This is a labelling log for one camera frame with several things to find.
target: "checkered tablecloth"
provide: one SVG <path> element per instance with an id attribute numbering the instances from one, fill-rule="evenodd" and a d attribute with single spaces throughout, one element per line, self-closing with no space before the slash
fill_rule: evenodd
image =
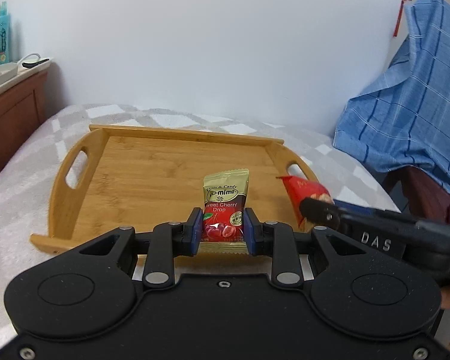
<path id="1" fill-rule="evenodd" d="M 315 172 L 332 197 L 397 210 L 361 164 L 332 147 L 329 137 L 298 127 L 254 120 L 142 109 L 130 105 L 69 106 L 47 120 L 0 173 L 0 346 L 14 333 L 3 306 L 7 283 L 21 271 L 50 258 L 29 243 L 30 233 L 47 233 L 48 200 L 55 175 L 68 150 L 96 124 L 181 128 L 284 139 Z"/>

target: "wooden tray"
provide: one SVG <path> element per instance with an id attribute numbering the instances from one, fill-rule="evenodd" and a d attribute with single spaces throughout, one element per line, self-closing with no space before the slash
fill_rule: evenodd
<path id="1" fill-rule="evenodd" d="M 297 229 L 282 181 L 297 164 L 309 180 L 311 169 L 283 140 L 165 128 L 90 125 L 65 157 L 55 178 L 48 213 L 48 236 L 32 234 L 42 251 L 59 253 L 123 225 L 137 232 L 159 223 L 185 222 L 203 207 L 203 177 L 248 168 L 247 207 L 262 221 Z M 84 151 L 87 164 L 76 188 L 65 177 Z"/>

